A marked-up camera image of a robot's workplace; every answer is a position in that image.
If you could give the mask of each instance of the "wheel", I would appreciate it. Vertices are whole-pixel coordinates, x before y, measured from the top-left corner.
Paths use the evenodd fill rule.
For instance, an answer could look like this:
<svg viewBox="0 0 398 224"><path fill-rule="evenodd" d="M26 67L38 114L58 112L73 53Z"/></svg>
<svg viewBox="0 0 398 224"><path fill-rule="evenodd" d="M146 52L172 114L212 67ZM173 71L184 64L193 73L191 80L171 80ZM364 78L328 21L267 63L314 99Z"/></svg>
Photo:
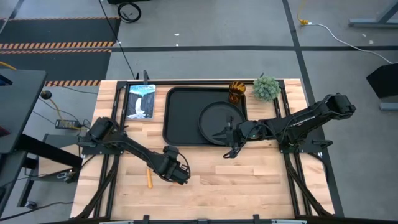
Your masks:
<svg viewBox="0 0 398 224"><path fill-rule="evenodd" d="M134 4L132 2L124 2L118 7L118 14L123 22L132 23L138 21L141 18L141 9L138 7L137 4ZM132 15L136 14L137 16L135 18L131 18Z"/></svg>
<svg viewBox="0 0 398 224"><path fill-rule="evenodd" d="M29 209L35 209L37 208L37 204L32 201L27 201L24 207Z"/></svg>

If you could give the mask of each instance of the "yellow cable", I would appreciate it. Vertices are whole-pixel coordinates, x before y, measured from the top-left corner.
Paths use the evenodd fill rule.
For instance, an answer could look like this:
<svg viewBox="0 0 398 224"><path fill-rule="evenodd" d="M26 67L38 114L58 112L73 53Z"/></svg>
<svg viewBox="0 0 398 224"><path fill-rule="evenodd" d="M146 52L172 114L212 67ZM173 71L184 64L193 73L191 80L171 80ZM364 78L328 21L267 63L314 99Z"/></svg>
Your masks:
<svg viewBox="0 0 398 224"><path fill-rule="evenodd" d="M9 69L12 69L12 70L17 70L16 68L14 68L13 66L11 66L11 65L9 65L9 64L7 64L7 63L4 63L4 62L0 62L0 65L3 65L3 66L5 66L5 67L7 67L7 68L9 68ZM65 125L65 120L63 120L63 118L62 118L62 116L61 116L61 112L60 112L60 109L58 108L58 106L55 104L55 102L52 100L52 99L49 99L50 101L51 101L51 103L55 106L55 108L57 109L57 113L58 113L58 116L60 117L60 119L61 119L61 122ZM76 127L72 127L72 126L70 126L69 128L72 128L72 129L76 129L76 130L80 130L81 128L76 128Z"/></svg>
<svg viewBox="0 0 398 224"><path fill-rule="evenodd" d="M9 64L7 64L7 63L4 63L4 62L0 62L0 65L3 65L3 66L5 66L5 67L7 67L7 68L9 68L9 69L12 69L12 70L17 70L17 69L14 68L13 66L11 66L11 65L9 65Z"/></svg>
<svg viewBox="0 0 398 224"><path fill-rule="evenodd" d="M51 103L54 105L55 109L57 109L58 117L60 117L61 122L63 123L63 125L67 126L67 125L65 124L65 120L64 120L64 119L62 118L62 116L61 116L60 108L58 108L58 106L55 104L55 102L54 102L51 98L49 98L49 100L50 100ZM76 128L76 127L72 127L72 126L69 126L69 128L72 128L72 129L75 129L75 130L80 130L80 129L81 129L81 128Z"/></svg>
<svg viewBox="0 0 398 224"><path fill-rule="evenodd" d="M301 25L305 25L305 24L308 24L308 23L310 22L310 21L308 21L308 20L306 20L306 19L300 19L300 13L301 13L301 11L303 10L304 5L305 5L306 2L307 2L307 0L303 0L303 1L301 2L301 5L300 5L300 7L298 7L297 14L296 14L297 19L298 19L298 21L301 23Z"/></svg>

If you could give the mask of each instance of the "caster wheel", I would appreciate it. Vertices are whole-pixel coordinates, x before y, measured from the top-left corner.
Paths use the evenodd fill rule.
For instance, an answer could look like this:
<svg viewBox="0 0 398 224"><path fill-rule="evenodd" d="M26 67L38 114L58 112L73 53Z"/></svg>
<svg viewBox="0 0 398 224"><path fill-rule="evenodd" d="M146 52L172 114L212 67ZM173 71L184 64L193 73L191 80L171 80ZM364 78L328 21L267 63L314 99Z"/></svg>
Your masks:
<svg viewBox="0 0 398 224"><path fill-rule="evenodd" d="M35 202L27 201L24 207L29 209L35 209L37 207L37 204Z"/></svg>

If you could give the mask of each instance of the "concrete floor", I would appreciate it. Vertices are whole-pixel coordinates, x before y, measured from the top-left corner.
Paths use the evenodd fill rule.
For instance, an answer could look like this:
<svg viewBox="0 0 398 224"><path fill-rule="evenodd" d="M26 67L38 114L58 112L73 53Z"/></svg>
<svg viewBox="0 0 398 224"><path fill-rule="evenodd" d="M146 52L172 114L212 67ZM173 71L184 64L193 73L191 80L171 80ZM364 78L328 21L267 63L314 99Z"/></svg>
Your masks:
<svg viewBox="0 0 398 224"><path fill-rule="evenodd" d="M351 17L375 17L393 0L308 0L302 18L328 26L337 37L353 45L398 45L398 29L354 29ZM17 0L0 2L0 17L8 17ZM299 0L289 0L293 17ZM142 18L135 24L121 24L123 47L165 47L201 45L293 46L282 1L272 0L151 0L139 2ZM104 2L108 16L116 6ZM95 0L25 0L16 17L103 16ZM301 46L340 46L321 27L300 28L295 20ZM398 52L379 52L398 62ZM276 78L302 78L295 52L275 51L191 51L128 52L134 72L146 69L156 78L255 78L262 72ZM304 52L305 64L316 100L328 93L348 95L357 107L344 121L324 125L325 136L335 143L329 148L331 163L346 217L398 220L398 113L379 111L376 97L365 77L385 62L362 52ZM107 79L131 78L119 52L112 53ZM49 88L62 110L91 120L95 96L64 88ZM98 91L97 87L77 87ZM38 102L35 111L55 121L56 113ZM24 131L37 139L60 131L33 114ZM23 212L16 208L24 181L16 184L4 216ZM71 202L75 184L37 183L30 200L40 205ZM7 223L43 223L66 220L71 206L57 205L9 220Z"/></svg>

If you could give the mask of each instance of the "yellow and black hazard stripe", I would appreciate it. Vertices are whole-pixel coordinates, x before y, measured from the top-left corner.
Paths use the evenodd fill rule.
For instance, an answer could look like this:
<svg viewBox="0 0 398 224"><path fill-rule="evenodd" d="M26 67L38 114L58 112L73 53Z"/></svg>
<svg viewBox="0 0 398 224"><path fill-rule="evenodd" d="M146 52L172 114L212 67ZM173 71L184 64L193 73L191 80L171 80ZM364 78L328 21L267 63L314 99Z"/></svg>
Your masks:
<svg viewBox="0 0 398 224"><path fill-rule="evenodd" d="M98 86L101 80L60 80L46 81L44 86Z"/></svg>
<svg viewBox="0 0 398 224"><path fill-rule="evenodd" d="M11 43L0 44L0 49L58 49L83 47L112 47L113 41L59 42L59 43Z"/></svg>
<svg viewBox="0 0 398 224"><path fill-rule="evenodd" d="M58 53L82 53L82 52L109 52L110 49L76 49L76 50L7 50L0 54L58 54Z"/></svg>
<svg viewBox="0 0 398 224"><path fill-rule="evenodd" d="M106 19L106 17L75 17L75 18L13 18L10 21L24 20L74 20L74 19ZM108 17L108 19L120 19L119 16Z"/></svg>

